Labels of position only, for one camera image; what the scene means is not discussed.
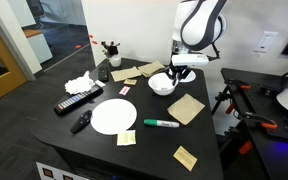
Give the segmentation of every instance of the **pen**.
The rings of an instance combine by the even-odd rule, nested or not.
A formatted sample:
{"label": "pen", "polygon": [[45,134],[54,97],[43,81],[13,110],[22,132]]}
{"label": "pen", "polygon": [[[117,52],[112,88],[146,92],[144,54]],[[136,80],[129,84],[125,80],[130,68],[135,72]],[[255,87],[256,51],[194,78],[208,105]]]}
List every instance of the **pen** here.
{"label": "pen", "polygon": [[172,128],[177,128],[180,126],[179,123],[177,122],[162,121],[162,120],[156,120],[156,119],[144,119],[144,124],[150,125],[150,126],[163,126],[163,127],[172,127]]}

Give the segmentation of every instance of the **crumpled tissue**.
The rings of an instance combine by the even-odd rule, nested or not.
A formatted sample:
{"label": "crumpled tissue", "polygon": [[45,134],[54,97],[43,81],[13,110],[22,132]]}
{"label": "crumpled tissue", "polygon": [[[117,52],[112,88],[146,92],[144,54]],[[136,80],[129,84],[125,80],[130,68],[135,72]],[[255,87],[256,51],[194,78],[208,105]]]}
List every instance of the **crumpled tissue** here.
{"label": "crumpled tissue", "polygon": [[95,84],[92,79],[89,77],[90,72],[86,71],[83,77],[78,77],[73,80],[69,80],[65,84],[66,92],[70,94],[77,94],[85,91],[89,91],[92,86]]}

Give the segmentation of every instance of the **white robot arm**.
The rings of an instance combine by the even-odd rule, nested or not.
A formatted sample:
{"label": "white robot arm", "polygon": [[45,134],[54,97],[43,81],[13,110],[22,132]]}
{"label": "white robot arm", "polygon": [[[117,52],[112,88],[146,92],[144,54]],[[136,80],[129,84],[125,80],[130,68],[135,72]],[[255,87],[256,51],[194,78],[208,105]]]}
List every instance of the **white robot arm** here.
{"label": "white robot arm", "polygon": [[[183,79],[190,70],[188,65],[206,64],[219,59],[214,42],[226,30],[226,20],[220,11],[227,0],[184,0],[177,8],[174,22],[172,60],[167,75]],[[216,57],[197,51],[212,45]]]}

